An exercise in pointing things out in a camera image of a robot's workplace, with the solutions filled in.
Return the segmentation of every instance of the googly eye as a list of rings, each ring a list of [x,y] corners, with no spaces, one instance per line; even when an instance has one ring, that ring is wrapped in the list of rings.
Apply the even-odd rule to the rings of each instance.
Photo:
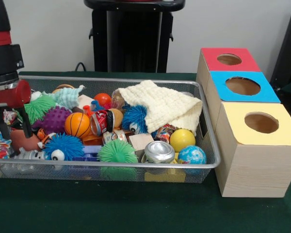
[[[129,129],[130,129],[130,131],[134,132],[135,134],[140,133],[140,127],[136,123],[131,123],[129,125]]]
[[[65,154],[61,150],[54,150],[51,154],[52,160],[65,160]]]

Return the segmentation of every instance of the orange basketball ball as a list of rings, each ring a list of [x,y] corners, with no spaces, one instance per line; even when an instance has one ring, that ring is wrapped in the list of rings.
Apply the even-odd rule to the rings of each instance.
[[[111,103],[111,97],[106,93],[95,95],[94,100],[97,100],[100,106]]]
[[[91,121],[84,113],[73,113],[65,121],[65,132],[78,138],[84,138],[91,130]]]

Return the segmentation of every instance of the white towel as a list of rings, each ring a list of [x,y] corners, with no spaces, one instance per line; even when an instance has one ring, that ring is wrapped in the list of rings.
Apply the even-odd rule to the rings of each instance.
[[[147,108],[145,123],[149,133],[165,124],[187,129],[196,134],[202,101],[166,87],[158,87],[151,80],[135,86],[119,88],[124,100],[131,106]]]

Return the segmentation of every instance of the green spiky ball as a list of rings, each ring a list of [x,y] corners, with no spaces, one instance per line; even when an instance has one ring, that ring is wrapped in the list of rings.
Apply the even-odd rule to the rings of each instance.
[[[51,96],[41,96],[30,103],[24,105],[25,111],[28,114],[30,124],[34,124],[37,120],[42,120],[42,117],[48,110],[56,106],[56,102]]]
[[[134,151],[134,148],[129,143],[117,139],[103,146],[97,158],[101,162],[137,163],[138,159]],[[112,181],[133,181],[136,179],[137,174],[136,169],[133,167],[104,166],[100,171],[105,180]]]

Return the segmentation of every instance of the stacked wooden boxes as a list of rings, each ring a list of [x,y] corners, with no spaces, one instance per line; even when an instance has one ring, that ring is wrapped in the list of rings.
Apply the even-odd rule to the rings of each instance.
[[[222,161],[223,197],[283,197],[291,182],[291,117],[247,49],[203,48],[204,89]]]

